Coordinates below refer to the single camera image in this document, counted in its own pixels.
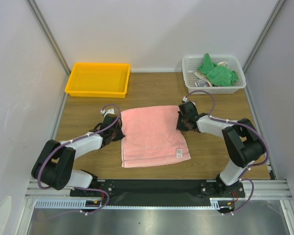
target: white tag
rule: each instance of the white tag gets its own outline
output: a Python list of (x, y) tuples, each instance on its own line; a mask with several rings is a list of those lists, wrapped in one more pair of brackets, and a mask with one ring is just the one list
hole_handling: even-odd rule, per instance
[(182, 158), (182, 157), (183, 157), (182, 149), (181, 149), (181, 148), (178, 148), (178, 149), (176, 150), (176, 157), (177, 157), (177, 158)]

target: wooden table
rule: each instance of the wooden table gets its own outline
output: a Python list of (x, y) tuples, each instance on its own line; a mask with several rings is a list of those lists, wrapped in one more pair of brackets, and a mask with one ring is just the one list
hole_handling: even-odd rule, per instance
[[(159, 105), (179, 105), (188, 93), (182, 73), (132, 73), (126, 98), (90, 98), (68, 96), (60, 122), (57, 140), (70, 140), (85, 134), (102, 122), (101, 108), (115, 103), (121, 110)], [(234, 94), (215, 95), (215, 117), (240, 120), (252, 115), (243, 89)], [(209, 112), (208, 95), (192, 95), (198, 112)], [(121, 142), (90, 152), (74, 163), (74, 169), (84, 169), (99, 178), (110, 179), (214, 179), (226, 166), (229, 156), (224, 140), (210, 134), (183, 132), (191, 160), (178, 164), (146, 168), (122, 168)], [(254, 167), (245, 174), (251, 179), (268, 179), (266, 165)]]

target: white basket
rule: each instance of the white basket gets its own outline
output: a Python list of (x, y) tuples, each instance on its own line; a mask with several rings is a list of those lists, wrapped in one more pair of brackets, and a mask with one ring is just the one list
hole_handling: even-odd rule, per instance
[(239, 80), (234, 84), (233, 87), (197, 87), (195, 82), (198, 78), (194, 75), (194, 72), (198, 70), (198, 67), (202, 65), (204, 56), (187, 56), (182, 59), (182, 71), (183, 78), (186, 87), (189, 92), (195, 90), (204, 90), (212, 94), (232, 94), (238, 89), (244, 88), (246, 86), (246, 79), (243, 73), (240, 62), (236, 57), (230, 55), (210, 55), (212, 62), (219, 63), (222, 61), (227, 62), (227, 67), (235, 71)]

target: yellow tray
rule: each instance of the yellow tray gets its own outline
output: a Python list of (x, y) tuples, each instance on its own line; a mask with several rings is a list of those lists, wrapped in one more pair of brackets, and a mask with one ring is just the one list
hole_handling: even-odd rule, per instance
[(129, 64), (76, 63), (65, 92), (71, 96), (125, 98)]

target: pink cloth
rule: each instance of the pink cloth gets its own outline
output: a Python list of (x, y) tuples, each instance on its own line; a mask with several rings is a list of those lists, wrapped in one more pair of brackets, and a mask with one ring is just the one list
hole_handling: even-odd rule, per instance
[[(122, 112), (122, 167), (180, 163), (191, 158), (186, 141), (176, 130), (178, 106), (154, 106)], [(182, 150), (182, 156), (176, 151)]]

